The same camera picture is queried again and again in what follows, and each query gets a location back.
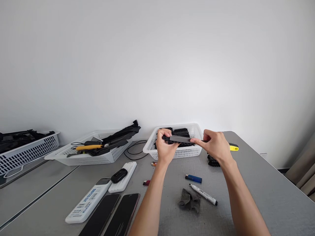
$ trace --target beige curtain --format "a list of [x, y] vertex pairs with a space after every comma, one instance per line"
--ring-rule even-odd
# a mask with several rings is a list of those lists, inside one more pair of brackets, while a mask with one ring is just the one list
[[285, 176], [315, 202], [315, 134]]

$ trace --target white power bank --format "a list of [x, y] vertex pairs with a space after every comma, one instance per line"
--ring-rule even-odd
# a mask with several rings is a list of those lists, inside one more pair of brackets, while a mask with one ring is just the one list
[[111, 185], [112, 181], [110, 178], [100, 179], [66, 217], [66, 223], [75, 224], [84, 222], [92, 213], [96, 205], [99, 203]]
[[126, 169], [128, 171], [128, 174], [118, 183], [112, 184], [110, 188], [108, 189], [108, 192], [116, 193], [116, 192], [122, 192], [123, 190], [125, 190], [136, 166], [137, 166], [137, 162], [127, 162], [126, 164], [124, 164], [122, 168]]

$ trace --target white plastic basket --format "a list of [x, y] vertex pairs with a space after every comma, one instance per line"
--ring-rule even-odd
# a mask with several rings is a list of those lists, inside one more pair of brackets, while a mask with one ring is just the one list
[[[90, 141], [93, 137], [103, 139], [106, 138], [121, 129], [111, 129], [111, 130], [98, 130], [94, 131], [87, 136], [77, 139], [74, 142], [84, 143]], [[109, 153], [92, 157], [89, 154], [80, 154], [75, 156], [70, 156], [67, 158], [68, 154], [77, 153], [76, 150], [71, 149], [73, 145], [68, 144], [50, 154], [48, 154], [46, 160], [57, 160], [67, 166], [79, 166], [79, 165], [96, 165], [96, 164], [109, 164], [117, 160], [117, 158], [126, 150], [126, 148], [131, 144], [132, 138], [128, 140], [128, 143], [124, 146], [114, 148], [110, 150]]]
[[[182, 124], [182, 125], [164, 125], [156, 127], [149, 140], [147, 141], [146, 145], [143, 148], [144, 153], [149, 153], [153, 159], [158, 159], [158, 151], [155, 149], [154, 143], [157, 140], [157, 132], [158, 129], [165, 128], [165, 127], [172, 127], [174, 129], [186, 128], [188, 129], [189, 135], [191, 138], [203, 138], [202, 131], [198, 124], [191, 123], [191, 124]], [[202, 147], [195, 145], [190, 147], [179, 147], [177, 148], [174, 158], [181, 158], [181, 157], [192, 157], [200, 155]]]
[[0, 154], [0, 176], [59, 147], [55, 132], [45, 138]]

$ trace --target smartphone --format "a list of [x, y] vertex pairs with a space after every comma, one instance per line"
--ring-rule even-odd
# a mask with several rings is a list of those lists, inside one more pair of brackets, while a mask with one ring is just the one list
[[119, 194], [105, 196], [80, 232], [79, 236], [99, 236], [119, 199]]
[[139, 193], [123, 196], [105, 231], [106, 236], [125, 236], [139, 200]]

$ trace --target remote control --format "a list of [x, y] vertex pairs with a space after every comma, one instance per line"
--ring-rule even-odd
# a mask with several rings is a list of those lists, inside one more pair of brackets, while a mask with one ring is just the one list
[[66, 223], [75, 224], [84, 222], [92, 213], [96, 205], [99, 203], [111, 185], [112, 181], [110, 178], [100, 179], [66, 217]]

